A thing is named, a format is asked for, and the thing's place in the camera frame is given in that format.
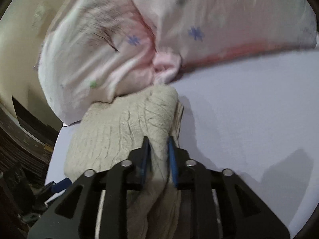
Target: blue star pattern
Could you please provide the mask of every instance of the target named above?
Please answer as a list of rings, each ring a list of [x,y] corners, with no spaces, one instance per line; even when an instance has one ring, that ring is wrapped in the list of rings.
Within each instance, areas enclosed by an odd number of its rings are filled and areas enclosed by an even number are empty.
[[[192,36],[194,40],[200,41],[203,41],[203,37],[205,37],[204,33],[200,30],[200,27],[191,27],[190,30],[188,30],[188,36]]]
[[[129,38],[128,42],[132,46],[137,46],[140,44],[140,39],[136,37],[135,35],[133,36],[127,36]]]

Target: black metal bracket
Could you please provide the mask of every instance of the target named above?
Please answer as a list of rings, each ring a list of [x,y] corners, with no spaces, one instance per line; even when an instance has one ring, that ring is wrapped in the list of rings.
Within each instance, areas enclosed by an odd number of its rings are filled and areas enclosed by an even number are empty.
[[[288,229],[269,207],[232,170],[208,170],[168,142],[173,181],[178,190],[193,194],[193,237],[219,238],[217,211],[212,190],[216,190],[223,238],[290,239]]]
[[[126,191],[143,189],[150,149],[144,137],[142,147],[112,169],[86,170],[34,224],[28,238],[93,239],[105,190],[99,238],[127,239]],[[232,170],[206,169],[177,148],[173,137],[168,154],[176,188],[192,191],[192,239],[290,239],[284,224]]]
[[[143,188],[150,149],[144,137],[142,147],[112,169],[86,170],[33,225],[28,239],[93,239],[102,190],[106,193],[99,237],[126,239],[126,191]]]

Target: wrinkled fabric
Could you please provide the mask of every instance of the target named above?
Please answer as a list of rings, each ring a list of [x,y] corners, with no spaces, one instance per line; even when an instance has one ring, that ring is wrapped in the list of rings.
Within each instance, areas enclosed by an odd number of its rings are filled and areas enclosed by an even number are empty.
[[[43,44],[38,76],[53,112],[79,121],[92,102],[170,82],[180,56],[157,53],[131,0],[67,0]]]
[[[66,124],[94,101],[170,82],[182,67],[316,44],[306,0],[67,0],[52,22],[39,80]]]
[[[316,17],[307,0],[133,0],[183,67],[275,49],[313,48]]]
[[[176,90],[156,85],[118,97],[112,104],[92,104],[72,137],[64,165],[64,173],[72,181],[87,169],[111,169],[127,159],[131,150],[140,148],[144,136],[149,138],[152,172],[147,174],[143,191],[128,191],[127,195],[128,239],[173,238],[181,194],[167,167],[167,139],[173,136],[178,145],[182,111]]]

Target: white surface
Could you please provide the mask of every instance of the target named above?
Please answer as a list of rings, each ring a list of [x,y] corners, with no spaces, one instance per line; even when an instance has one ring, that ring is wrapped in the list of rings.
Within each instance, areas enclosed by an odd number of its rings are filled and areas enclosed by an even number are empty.
[[[181,147],[237,172],[294,237],[319,202],[319,51],[198,69],[173,86],[185,106]],[[47,182],[64,178],[76,127],[62,128]]]

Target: screw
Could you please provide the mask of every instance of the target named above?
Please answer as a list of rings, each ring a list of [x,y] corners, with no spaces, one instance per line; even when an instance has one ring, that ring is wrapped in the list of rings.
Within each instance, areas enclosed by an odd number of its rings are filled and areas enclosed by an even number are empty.
[[[223,170],[223,174],[224,174],[224,176],[232,176],[234,174],[234,172],[230,169],[225,169],[225,170]]]
[[[195,166],[197,164],[197,162],[193,159],[189,159],[186,161],[186,166],[191,167],[191,166]]]
[[[95,171],[92,170],[92,169],[86,170],[86,171],[84,172],[84,176],[85,176],[85,177],[92,177],[94,174],[95,174]]]
[[[121,166],[123,167],[129,167],[132,164],[130,160],[124,160],[121,162]]]

